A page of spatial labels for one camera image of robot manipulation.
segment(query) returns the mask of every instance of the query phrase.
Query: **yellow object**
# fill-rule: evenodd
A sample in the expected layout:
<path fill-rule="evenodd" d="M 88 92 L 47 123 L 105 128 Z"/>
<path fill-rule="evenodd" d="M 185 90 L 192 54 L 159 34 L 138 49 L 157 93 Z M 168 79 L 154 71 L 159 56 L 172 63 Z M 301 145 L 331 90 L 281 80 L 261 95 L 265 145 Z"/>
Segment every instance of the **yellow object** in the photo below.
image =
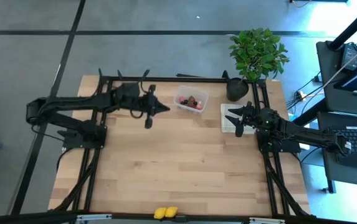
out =
<path fill-rule="evenodd" d="M 169 207 L 169 208 L 167 208 L 165 217 L 173 218 L 174 216 L 177 215 L 177 210 L 178 210 L 178 207 Z"/>
<path fill-rule="evenodd" d="M 155 215 L 153 215 L 153 218 L 155 219 L 162 219 L 164 218 L 164 215 L 166 214 L 167 208 L 158 208 L 155 210 Z"/>

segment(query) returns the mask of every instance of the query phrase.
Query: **black flower pot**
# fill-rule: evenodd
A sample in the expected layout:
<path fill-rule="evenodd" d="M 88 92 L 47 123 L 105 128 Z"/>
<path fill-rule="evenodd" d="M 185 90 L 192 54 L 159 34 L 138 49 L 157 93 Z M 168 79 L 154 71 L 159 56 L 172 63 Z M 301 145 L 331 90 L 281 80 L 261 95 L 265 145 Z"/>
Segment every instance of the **black flower pot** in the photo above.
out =
<path fill-rule="evenodd" d="M 241 78 L 230 79 L 227 71 L 224 71 L 222 77 L 227 81 L 227 98 L 229 101 L 238 101 L 249 91 L 249 86 Z"/>

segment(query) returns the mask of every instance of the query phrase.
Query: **clear plastic container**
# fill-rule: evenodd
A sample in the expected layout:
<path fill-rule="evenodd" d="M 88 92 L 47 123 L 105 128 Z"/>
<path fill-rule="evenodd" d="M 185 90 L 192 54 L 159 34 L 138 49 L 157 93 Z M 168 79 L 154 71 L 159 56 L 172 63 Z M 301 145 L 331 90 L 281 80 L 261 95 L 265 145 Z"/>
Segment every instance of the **clear plastic container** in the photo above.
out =
<path fill-rule="evenodd" d="M 202 109 L 198 110 L 196 108 L 191 108 L 185 105 L 182 105 L 179 103 L 179 97 L 183 96 L 184 99 L 188 99 L 190 96 L 195 97 L 195 100 L 197 102 L 201 101 L 202 102 Z M 209 99 L 209 94 L 203 91 L 196 90 L 192 87 L 189 86 L 179 86 L 177 88 L 176 96 L 174 97 L 174 104 L 177 105 L 179 108 L 183 108 L 195 113 L 202 113 L 204 109 L 206 108 L 207 100 Z"/>

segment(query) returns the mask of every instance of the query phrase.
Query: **wooden tabletop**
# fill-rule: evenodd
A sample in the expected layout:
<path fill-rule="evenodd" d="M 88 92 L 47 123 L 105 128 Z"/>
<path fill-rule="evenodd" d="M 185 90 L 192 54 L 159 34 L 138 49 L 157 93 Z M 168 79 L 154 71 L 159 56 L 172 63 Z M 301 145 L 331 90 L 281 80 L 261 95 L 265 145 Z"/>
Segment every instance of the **wooden tabletop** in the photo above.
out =
<path fill-rule="evenodd" d="M 90 96 L 97 83 L 97 76 L 83 76 L 79 96 Z M 271 215 L 264 162 L 255 135 L 237 138 L 221 131 L 220 105 L 231 103 L 226 98 L 226 84 L 153 83 L 155 95 L 171 111 L 157 114 L 151 129 L 144 128 L 146 116 L 133 119 L 126 110 L 107 116 L 107 140 L 100 154 L 90 210 L 152 214 L 158 207 L 177 206 L 179 213 L 188 215 Z M 144 82 L 144 89 L 149 84 Z M 180 110 L 173 104 L 180 85 L 209 93 L 202 114 Z M 238 104 L 253 102 L 249 88 Z M 287 119 L 281 83 L 268 80 L 267 91 L 271 108 Z M 91 114 L 74 111 L 73 117 L 85 120 Z M 49 208 L 58 206 L 75 185 L 82 155 L 83 149 L 74 149 L 62 158 Z M 309 212 L 298 161 L 289 153 L 280 153 L 280 158 L 285 185 Z M 282 213 L 276 186 L 275 194 Z"/>

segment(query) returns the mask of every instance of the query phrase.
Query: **floor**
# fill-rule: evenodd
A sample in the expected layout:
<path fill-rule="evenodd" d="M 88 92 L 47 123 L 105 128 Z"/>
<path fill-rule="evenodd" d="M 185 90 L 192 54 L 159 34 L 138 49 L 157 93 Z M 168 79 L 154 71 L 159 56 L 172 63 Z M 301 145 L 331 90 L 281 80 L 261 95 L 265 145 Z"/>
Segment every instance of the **floor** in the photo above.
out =
<path fill-rule="evenodd" d="M 79 0 L 0 0 L 0 30 L 70 30 Z M 288 0 L 92 0 L 85 4 L 78 30 L 246 30 L 308 32 L 282 36 L 291 62 L 278 78 L 287 100 L 318 71 L 315 43 L 331 40 L 357 16 L 357 0 L 311 2 L 297 9 Z M 47 96 L 58 71 L 67 35 L 0 35 L 0 215 L 7 213 L 34 134 L 24 121 L 25 105 Z M 357 41 L 357 33 L 351 38 Z M 60 84 L 59 96 L 77 94 L 81 76 L 104 74 L 173 77 L 186 73 L 235 76 L 230 40 L 223 35 L 78 35 Z M 310 84 L 304 92 L 318 84 Z M 296 114 L 300 114 L 301 105 Z M 50 126 L 47 132 L 54 134 Z M 54 184 L 61 142 L 45 138 L 22 208 L 43 212 Z M 303 165 L 312 213 L 321 218 L 357 221 L 357 185 L 337 183 L 327 195 L 322 167 Z"/>

